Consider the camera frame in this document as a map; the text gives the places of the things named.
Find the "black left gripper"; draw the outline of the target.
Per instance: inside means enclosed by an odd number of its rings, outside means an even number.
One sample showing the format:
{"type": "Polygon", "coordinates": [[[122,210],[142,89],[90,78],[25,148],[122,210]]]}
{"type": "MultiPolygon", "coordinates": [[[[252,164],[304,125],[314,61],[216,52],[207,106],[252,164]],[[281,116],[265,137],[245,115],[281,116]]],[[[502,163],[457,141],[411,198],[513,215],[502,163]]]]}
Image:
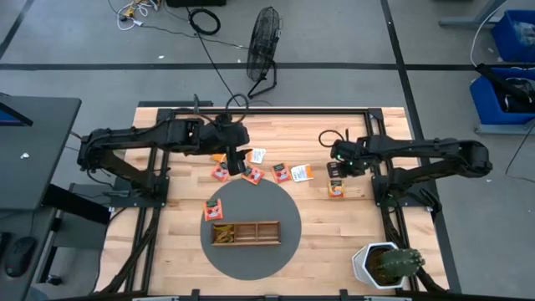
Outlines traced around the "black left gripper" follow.
{"type": "Polygon", "coordinates": [[[244,160],[252,149],[238,150],[250,142],[247,128],[242,122],[233,122],[231,115],[218,115],[210,124],[200,129],[200,154],[226,154],[227,168],[231,176],[246,170],[244,160]]]}

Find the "black floor fan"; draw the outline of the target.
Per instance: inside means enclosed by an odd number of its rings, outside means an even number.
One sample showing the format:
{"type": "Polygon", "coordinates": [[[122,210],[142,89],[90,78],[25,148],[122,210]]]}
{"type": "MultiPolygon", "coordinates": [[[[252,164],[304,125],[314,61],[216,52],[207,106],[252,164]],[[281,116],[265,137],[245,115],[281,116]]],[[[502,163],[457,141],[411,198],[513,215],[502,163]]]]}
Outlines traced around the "black floor fan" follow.
{"type": "Polygon", "coordinates": [[[247,77],[254,82],[247,93],[249,99],[274,89],[278,83],[278,66],[274,56],[281,28],[281,19],[274,7],[263,8],[257,15],[247,52],[247,77]],[[270,71],[273,72],[272,85],[255,92],[260,83],[268,79],[270,71]]]}

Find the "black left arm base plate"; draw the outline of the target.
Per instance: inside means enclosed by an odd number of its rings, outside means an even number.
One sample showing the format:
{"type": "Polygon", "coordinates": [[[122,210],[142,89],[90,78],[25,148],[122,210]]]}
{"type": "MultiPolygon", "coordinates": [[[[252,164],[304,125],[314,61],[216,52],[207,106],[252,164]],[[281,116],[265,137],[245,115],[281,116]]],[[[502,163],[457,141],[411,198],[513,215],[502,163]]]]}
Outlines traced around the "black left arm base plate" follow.
{"type": "Polygon", "coordinates": [[[164,207],[167,201],[170,178],[157,176],[155,189],[148,191],[134,186],[122,178],[117,177],[114,190],[110,191],[110,205],[112,207],[164,207]]]}

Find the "wooden compartment box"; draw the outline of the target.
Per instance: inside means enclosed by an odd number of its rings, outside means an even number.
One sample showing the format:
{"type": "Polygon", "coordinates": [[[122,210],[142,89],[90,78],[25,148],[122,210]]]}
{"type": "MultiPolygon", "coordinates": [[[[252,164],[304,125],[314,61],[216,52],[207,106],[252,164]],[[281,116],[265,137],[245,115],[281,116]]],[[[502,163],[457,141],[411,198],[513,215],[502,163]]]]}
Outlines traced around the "wooden compartment box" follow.
{"type": "Polygon", "coordinates": [[[218,222],[211,226],[211,244],[214,247],[248,247],[280,245],[281,226],[279,221],[264,222],[218,222]],[[234,241],[214,243],[214,227],[233,225],[234,241]]]}

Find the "black aluminium table frame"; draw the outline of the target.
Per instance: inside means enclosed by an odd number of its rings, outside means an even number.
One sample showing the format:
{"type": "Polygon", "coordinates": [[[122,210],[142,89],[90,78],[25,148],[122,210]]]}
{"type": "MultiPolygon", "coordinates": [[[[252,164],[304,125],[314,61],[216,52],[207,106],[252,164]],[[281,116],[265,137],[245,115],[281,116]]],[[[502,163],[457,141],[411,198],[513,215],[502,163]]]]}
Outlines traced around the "black aluminium table frame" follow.
{"type": "Polygon", "coordinates": [[[295,201],[302,223],[298,249],[275,274],[257,280],[239,280],[216,269],[201,246],[203,203],[230,181],[211,176],[215,162],[208,156],[169,158],[168,201],[160,214],[151,259],[141,259],[135,282],[148,281],[152,295],[201,296],[330,296],[346,290],[351,295],[375,294],[375,288],[354,276],[352,257],[365,245],[384,242],[380,209],[375,205],[369,176],[345,181],[344,197],[329,196],[328,144],[340,132],[352,138],[378,131],[383,120],[386,132],[396,139],[410,137],[405,112],[385,108],[363,114],[343,108],[260,109],[245,119],[251,146],[267,150],[261,164],[262,180],[275,184],[272,166],[310,164],[313,179],[282,182],[295,201]]]}

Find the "white hexagonal planter pot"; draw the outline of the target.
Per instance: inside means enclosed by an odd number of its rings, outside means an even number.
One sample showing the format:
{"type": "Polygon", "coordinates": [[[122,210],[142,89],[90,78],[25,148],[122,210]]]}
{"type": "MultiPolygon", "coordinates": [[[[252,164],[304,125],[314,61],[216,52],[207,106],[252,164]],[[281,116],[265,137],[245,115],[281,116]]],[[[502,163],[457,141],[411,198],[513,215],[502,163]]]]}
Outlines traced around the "white hexagonal planter pot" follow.
{"type": "Polygon", "coordinates": [[[381,251],[389,251],[397,248],[397,245],[393,242],[374,242],[365,245],[352,257],[352,267],[354,276],[360,282],[366,283],[369,286],[377,289],[403,288],[405,283],[407,282],[407,277],[398,278],[392,284],[379,284],[371,275],[371,268],[368,268],[366,266],[366,263],[370,258],[370,254],[375,249],[380,249],[381,251]]]}

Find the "black computer mouse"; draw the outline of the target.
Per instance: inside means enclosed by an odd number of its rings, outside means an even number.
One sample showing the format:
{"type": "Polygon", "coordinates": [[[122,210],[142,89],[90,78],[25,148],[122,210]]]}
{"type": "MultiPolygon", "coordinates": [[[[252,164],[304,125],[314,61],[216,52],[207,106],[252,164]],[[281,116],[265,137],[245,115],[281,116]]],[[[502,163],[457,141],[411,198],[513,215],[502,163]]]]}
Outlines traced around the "black computer mouse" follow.
{"type": "Polygon", "coordinates": [[[28,271],[36,245],[34,237],[21,237],[9,249],[4,272],[10,278],[19,278],[28,271]]]}

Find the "black rod across bin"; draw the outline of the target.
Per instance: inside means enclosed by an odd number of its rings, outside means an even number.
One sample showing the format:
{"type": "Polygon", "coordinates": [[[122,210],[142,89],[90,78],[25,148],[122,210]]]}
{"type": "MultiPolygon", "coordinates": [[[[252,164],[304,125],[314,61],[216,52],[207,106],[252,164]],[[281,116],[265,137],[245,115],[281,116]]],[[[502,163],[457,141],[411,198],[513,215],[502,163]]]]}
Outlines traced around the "black rod across bin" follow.
{"type": "Polygon", "coordinates": [[[516,100],[525,103],[532,102],[532,97],[528,92],[517,88],[515,85],[508,82],[505,77],[495,73],[489,66],[485,64],[478,64],[475,67],[475,70],[480,75],[487,78],[491,83],[497,85],[503,92],[511,95],[516,100]]]}

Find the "grey desk foot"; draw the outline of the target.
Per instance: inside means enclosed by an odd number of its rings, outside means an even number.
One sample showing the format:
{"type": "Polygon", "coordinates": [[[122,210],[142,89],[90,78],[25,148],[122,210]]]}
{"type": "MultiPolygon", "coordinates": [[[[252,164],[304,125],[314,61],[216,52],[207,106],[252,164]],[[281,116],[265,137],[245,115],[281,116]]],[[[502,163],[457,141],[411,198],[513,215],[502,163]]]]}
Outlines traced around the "grey desk foot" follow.
{"type": "Polygon", "coordinates": [[[481,8],[480,12],[471,17],[444,17],[438,21],[441,27],[458,26],[458,27],[475,27],[484,23],[494,24],[501,20],[495,14],[502,8],[508,0],[487,0],[487,3],[481,8]]]}

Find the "black desk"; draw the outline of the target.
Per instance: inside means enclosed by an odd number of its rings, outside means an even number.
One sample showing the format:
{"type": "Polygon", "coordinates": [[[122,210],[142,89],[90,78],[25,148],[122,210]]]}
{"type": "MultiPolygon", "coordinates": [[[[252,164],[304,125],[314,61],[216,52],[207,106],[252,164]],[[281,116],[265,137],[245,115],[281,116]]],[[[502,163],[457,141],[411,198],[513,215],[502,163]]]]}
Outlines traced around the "black desk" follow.
{"type": "Polygon", "coordinates": [[[77,98],[13,96],[31,127],[0,126],[0,232],[9,232],[8,247],[21,237],[37,245],[28,271],[19,278],[4,272],[8,251],[0,257],[0,301],[24,301],[55,218],[43,197],[81,106],[77,98]],[[21,159],[28,153],[28,159],[21,159]]]}

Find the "green cactus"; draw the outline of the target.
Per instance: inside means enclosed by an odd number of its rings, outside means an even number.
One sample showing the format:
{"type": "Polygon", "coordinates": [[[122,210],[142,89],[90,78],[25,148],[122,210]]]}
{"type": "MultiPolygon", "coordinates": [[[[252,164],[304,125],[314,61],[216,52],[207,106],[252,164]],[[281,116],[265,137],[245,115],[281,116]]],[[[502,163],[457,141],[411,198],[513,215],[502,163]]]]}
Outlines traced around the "green cactus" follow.
{"type": "Polygon", "coordinates": [[[378,269],[384,276],[391,278],[409,277],[425,265],[425,259],[417,249],[392,249],[380,255],[378,269]]]}

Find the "blue bin with plastic bag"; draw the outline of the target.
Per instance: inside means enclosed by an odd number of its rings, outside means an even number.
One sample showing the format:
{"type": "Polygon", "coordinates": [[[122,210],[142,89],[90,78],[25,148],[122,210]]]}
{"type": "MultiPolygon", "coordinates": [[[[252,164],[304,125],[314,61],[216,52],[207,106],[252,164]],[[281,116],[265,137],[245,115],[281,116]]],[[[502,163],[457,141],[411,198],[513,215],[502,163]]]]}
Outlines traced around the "blue bin with plastic bag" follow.
{"type": "Polygon", "coordinates": [[[528,45],[515,29],[516,23],[535,26],[535,10],[506,10],[502,19],[492,29],[497,50],[506,62],[535,64],[535,44],[528,45]]]}

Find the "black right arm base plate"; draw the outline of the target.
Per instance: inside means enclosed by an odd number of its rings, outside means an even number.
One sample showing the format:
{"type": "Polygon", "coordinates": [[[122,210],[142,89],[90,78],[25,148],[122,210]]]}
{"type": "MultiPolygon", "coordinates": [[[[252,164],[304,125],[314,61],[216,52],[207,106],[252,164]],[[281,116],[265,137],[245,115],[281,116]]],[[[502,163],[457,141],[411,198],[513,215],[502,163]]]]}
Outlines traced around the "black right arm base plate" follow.
{"type": "Polygon", "coordinates": [[[411,184],[403,191],[390,188],[388,176],[373,176],[371,183],[377,207],[429,207],[432,210],[436,206],[437,197],[427,181],[411,184]]]}

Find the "black floor box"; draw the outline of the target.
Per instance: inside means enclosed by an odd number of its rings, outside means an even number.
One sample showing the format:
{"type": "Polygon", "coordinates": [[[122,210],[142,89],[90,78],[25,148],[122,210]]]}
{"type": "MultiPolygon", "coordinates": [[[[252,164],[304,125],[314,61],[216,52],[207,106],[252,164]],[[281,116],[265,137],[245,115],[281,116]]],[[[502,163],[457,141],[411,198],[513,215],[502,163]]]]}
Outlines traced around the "black floor box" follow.
{"type": "Polygon", "coordinates": [[[221,7],[227,4],[227,0],[166,0],[166,4],[172,8],[182,7],[221,7]]]}

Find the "red tea packet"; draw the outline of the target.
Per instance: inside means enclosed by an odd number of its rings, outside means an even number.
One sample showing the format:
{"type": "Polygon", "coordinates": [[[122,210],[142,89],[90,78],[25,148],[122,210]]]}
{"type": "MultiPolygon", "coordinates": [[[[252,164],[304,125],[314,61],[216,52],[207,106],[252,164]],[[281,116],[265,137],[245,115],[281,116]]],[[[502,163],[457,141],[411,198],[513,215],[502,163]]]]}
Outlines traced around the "red tea packet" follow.
{"type": "Polygon", "coordinates": [[[271,168],[273,179],[277,184],[292,180],[291,171],[286,163],[279,163],[271,168]]]}
{"type": "Polygon", "coordinates": [[[223,219],[222,201],[220,198],[203,203],[204,220],[206,222],[223,219]]]}
{"type": "Polygon", "coordinates": [[[264,172],[255,166],[248,166],[242,173],[242,179],[252,183],[253,185],[258,185],[263,177],[264,172]]]}
{"type": "Polygon", "coordinates": [[[229,177],[229,170],[226,162],[218,163],[211,172],[211,176],[215,179],[224,182],[229,177]]]}

